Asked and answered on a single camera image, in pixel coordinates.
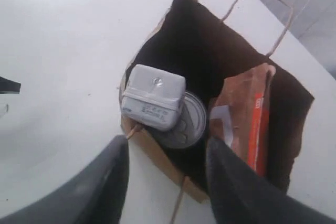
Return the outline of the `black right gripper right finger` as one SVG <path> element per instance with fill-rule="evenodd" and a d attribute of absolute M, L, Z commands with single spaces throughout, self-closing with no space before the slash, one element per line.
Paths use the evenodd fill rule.
<path fill-rule="evenodd" d="M 216 137 L 207 142 L 206 179 L 217 223 L 335 223 L 268 183 Z"/>

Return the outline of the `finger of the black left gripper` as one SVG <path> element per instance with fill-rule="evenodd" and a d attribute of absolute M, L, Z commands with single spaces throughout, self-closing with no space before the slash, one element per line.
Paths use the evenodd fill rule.
<path fill-rule="evenodd" d="M 0 77 L 0 94 L 19 94 L 21 83 Z"/>

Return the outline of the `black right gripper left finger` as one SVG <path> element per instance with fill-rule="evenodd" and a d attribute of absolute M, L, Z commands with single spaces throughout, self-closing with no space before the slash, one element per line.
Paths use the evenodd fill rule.
<path fill-rule="evenodd" d="M 78 175 L 1 223 L 119 223 L 129 182 L 129 142 L 117 135 Z"/>

